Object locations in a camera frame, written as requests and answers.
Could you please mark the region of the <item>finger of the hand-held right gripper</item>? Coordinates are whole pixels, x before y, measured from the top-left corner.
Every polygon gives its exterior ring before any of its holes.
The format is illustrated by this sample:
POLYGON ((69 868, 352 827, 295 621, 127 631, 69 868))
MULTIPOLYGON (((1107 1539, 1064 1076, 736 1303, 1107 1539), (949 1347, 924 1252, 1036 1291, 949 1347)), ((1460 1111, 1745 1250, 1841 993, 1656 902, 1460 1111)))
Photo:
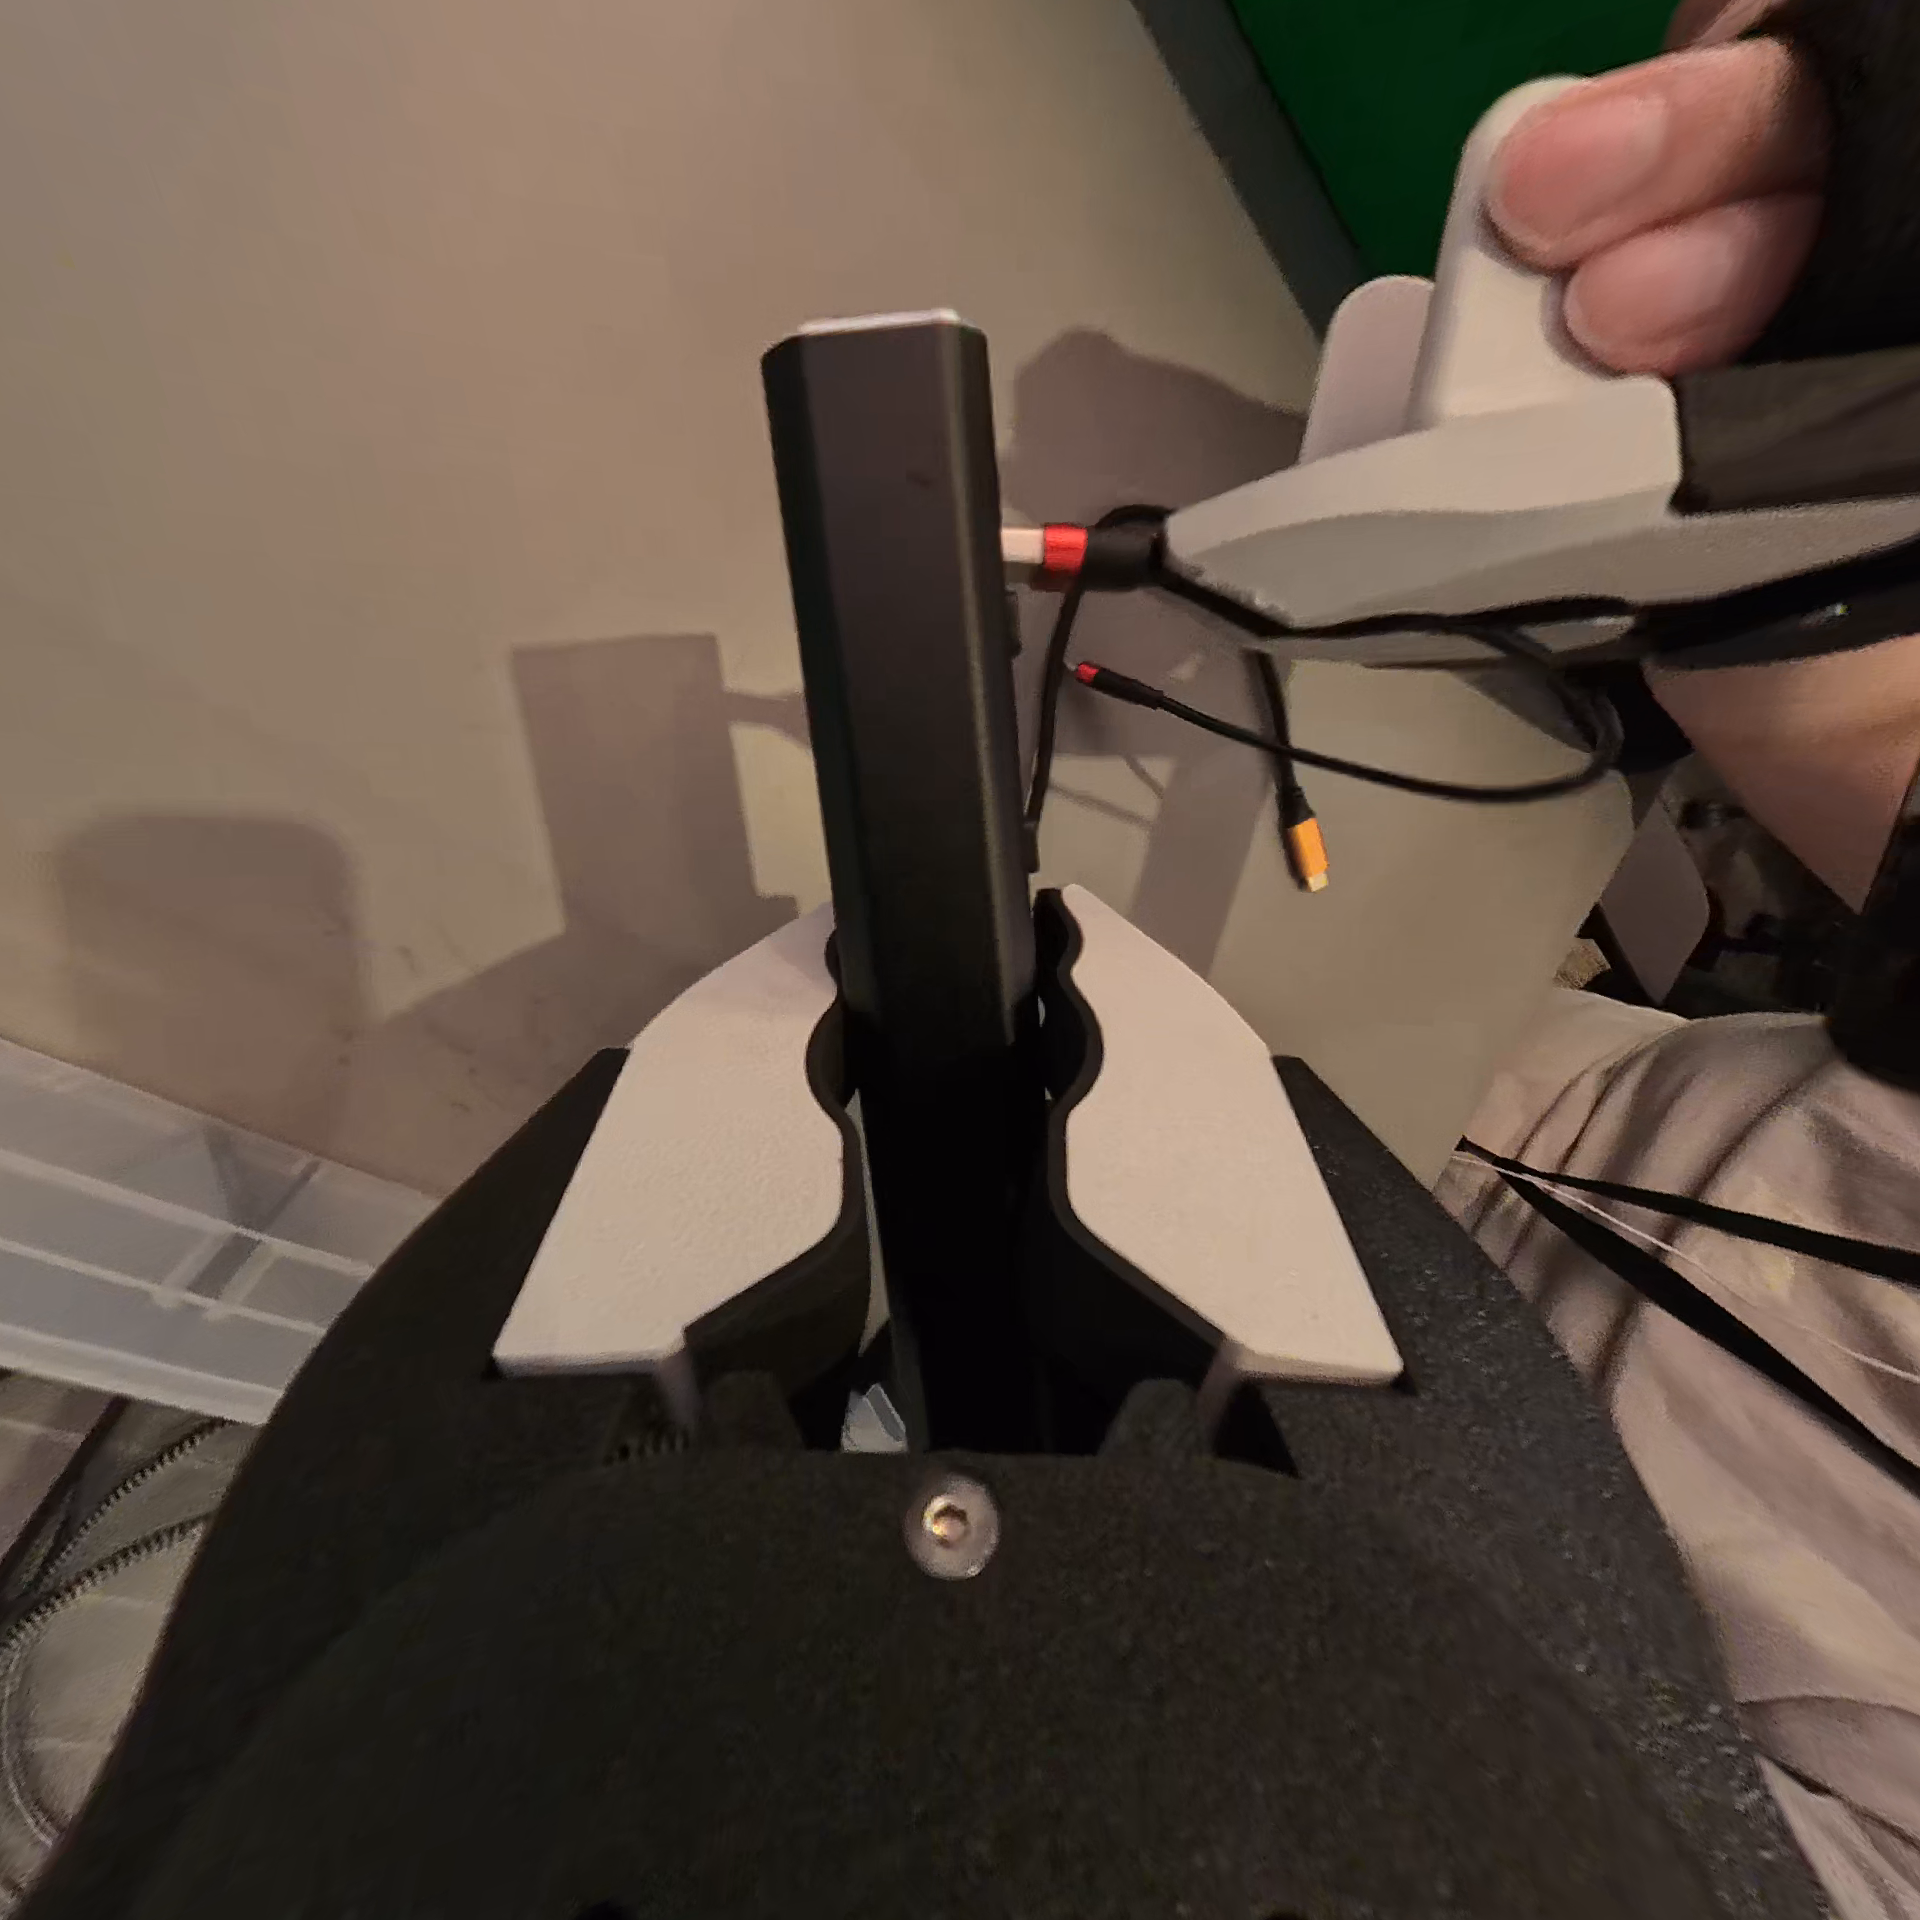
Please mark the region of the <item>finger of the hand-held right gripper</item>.
POLYGON ((1515 87, 1466 143, 1409 429, 1178 509, 1169 563, 1296 628, 1387 612, 1553 615, 1557 650, 1826 650, 1916 615, 1916 495, 1685 511, 1675 382, 1595 367, 1561 282, 1490 233, 1506 132, 1570 78, 1515 87))
POLYGON ((1434 282, 1391 274, 1353 287, 1329 322, 1298 463, 1409 429, 1434 282))

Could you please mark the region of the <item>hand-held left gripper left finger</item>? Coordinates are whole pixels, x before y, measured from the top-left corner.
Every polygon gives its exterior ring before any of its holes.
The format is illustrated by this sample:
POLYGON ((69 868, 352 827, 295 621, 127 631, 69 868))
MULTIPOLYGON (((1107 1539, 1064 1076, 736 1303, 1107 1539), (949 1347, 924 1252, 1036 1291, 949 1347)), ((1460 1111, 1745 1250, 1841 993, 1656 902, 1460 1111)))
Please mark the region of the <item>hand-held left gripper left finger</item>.
POLYGON ((503 1377, 821 1380, 872 1238, 827 905, 634 1039, 493 1343, 503 1377))

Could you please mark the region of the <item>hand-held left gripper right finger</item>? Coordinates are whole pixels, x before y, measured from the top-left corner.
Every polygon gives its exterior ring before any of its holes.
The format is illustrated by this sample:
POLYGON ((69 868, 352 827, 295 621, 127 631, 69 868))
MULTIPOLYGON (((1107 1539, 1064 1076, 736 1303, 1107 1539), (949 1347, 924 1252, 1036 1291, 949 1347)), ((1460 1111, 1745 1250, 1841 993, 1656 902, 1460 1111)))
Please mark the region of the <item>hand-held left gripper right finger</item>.
POLYGON ((1047 1079, 1031 1309, 1085 1380, 1400 1380, 1263 1038, 1081 884, 1036 899, 1047 1079))

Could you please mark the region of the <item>black usb cable red plug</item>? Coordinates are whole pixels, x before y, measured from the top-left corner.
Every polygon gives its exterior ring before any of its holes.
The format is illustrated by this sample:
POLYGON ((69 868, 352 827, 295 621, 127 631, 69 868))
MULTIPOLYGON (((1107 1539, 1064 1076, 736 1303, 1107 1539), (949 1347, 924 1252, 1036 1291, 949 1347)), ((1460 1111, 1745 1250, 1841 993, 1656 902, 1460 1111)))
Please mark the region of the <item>black usb cable red plug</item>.
POLYGON ((1287 876, 1304 894, 1329 887, 1331 865, 1323 829, 1305 795, 1300 771, 1315 771, 1367 785, 1416 801, 1440 801, 1476 809, 1511 809, 1551 801, 1568 801, 1594 790, 1605 778, 1619 774, 1625 758, 1625 723, 1613 697, 1579 684, 1573 669, 1532 635, 1532 628, 1555 615, 1591 618, 1609 612, 1602 601, 1546 604, 1541 609, 1499 609, 1493 612, 1439 615, 1387 612, 1338 621, 1323 628, 1296 628, 1225 593, 1203 586, 1169 563, 1169 509, 1128 503, 1105 511, 1092 523, 1045 522, 1040 526, 1007 526, 999 535, 1001 563, 1031 586, 1055 593, 1060 601, 1047 635, 1040 675, 1040 713, 1031 767, 1021 803, 1021 850, 1031 876, 1040 870, 1040 829, 1051 789, 1059 749, 1060 706, 1067 684, 1098 697, 1161 713, 1188 729, 1249 748, 1265 756, 1276 790, 1281 846, 1287 876), (1373 763, 1304 749, 1290 723, 1290 697, 1276 666, 1252 668, 1255 693, 1269 723, 1266 731, 1234 724, 1210 710, 1194 709, 1140 679, 1092 661, 1071 661, 1072 631, 1090 593, 1128 595, 1157 593, 1199 609, 1216 625, 1252 641, 1304 641, 1333 644, 1338 641, 1379 641, 1395 634, 1420 634, 1440 641, 1463 641, 1498 666, 1508 666, 1541 684, 1555 709, 1570 723, 1584 745, 1584 761, 1568 774, 1522 785, 1463 785, 1423 774, 1401 774, 1373 763))

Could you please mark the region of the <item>black usb hub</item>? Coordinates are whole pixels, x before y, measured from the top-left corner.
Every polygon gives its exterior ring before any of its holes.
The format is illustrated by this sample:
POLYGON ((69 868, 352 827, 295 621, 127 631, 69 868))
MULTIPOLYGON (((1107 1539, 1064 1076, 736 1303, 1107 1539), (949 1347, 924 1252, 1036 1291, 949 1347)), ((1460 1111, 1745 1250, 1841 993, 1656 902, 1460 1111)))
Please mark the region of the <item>black usb hub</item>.
POLYGON ((951 311, 815 322, 761 386, 907 1428, 1039 1452, 1039 935, 989 350, 951 311))

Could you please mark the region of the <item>person's right forearm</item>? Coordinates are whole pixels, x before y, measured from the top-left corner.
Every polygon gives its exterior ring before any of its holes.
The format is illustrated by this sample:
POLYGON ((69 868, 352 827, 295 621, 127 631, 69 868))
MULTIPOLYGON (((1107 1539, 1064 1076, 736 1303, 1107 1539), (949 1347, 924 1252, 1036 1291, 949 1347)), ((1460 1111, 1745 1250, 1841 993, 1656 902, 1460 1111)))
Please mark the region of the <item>person's right forearm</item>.
POLYGON ((1748 815, 1863 907, 1916 780, 1917 637, 1779 662, 1650 662, 1643 676, 1748 815))

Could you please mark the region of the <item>person's right hand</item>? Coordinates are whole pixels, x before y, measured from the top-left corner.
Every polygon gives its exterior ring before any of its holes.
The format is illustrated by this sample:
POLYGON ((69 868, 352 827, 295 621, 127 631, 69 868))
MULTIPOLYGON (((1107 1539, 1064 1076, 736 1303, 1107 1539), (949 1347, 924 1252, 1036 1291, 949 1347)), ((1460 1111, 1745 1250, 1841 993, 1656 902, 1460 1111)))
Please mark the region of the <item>person's right hand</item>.
POLYGON ((1682 5, 1665 50, 1573 84, 1506 132, 1484 187, 1504 250, 1561 282, 1595 366, 1733 366, 1818 241, 1831 116, 1783 5, 1682 5))

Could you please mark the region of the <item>green box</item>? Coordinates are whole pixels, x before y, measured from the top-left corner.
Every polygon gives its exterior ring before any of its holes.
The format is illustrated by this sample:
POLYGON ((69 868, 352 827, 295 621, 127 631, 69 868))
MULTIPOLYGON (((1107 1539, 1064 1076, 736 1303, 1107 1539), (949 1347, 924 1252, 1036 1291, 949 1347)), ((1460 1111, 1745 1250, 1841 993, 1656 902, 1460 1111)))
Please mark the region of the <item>green box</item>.
POLYGON ((1234 3, 1370 276, 1429 274, 1457 162, 1506 92, 1656 57, 1673 3, 1234 3))

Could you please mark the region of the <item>clear plastic box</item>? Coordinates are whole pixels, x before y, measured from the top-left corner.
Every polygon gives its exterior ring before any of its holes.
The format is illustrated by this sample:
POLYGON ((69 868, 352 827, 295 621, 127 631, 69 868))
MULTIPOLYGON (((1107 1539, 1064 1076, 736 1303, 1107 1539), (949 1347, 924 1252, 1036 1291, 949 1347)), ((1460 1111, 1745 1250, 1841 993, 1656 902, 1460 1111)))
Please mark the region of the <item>clear plastic box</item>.
POLYGON ((3 1362, 264 1426, 434 1199, 3 1044, 3 1362))

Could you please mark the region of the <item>person's beige clothing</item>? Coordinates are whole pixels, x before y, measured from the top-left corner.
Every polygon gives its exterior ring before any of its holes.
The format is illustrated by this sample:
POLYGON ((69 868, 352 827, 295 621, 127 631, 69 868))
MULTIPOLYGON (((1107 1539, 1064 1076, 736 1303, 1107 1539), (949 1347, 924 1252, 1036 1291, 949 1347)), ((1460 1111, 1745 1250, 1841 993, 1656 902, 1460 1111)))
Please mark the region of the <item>person's beige clothing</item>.
POLYGON ((1916 1095, 1810 1014, 1553 989, 1439 1198, 1612 1412, 1837 1915, 1916 1915, 1916 1286, 1673 1198, 1916 1255, 1916 1095))

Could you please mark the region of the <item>black zippered bag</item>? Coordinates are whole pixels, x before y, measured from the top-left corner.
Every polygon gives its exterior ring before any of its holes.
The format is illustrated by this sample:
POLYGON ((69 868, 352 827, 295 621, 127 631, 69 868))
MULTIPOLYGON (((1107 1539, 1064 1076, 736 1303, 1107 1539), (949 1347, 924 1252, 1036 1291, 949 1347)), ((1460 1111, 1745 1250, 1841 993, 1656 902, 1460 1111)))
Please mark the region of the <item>black zippered bag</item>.
POLYGON ((258 1428, 3 1379, 3 1913, 79 1820, 258 1428))

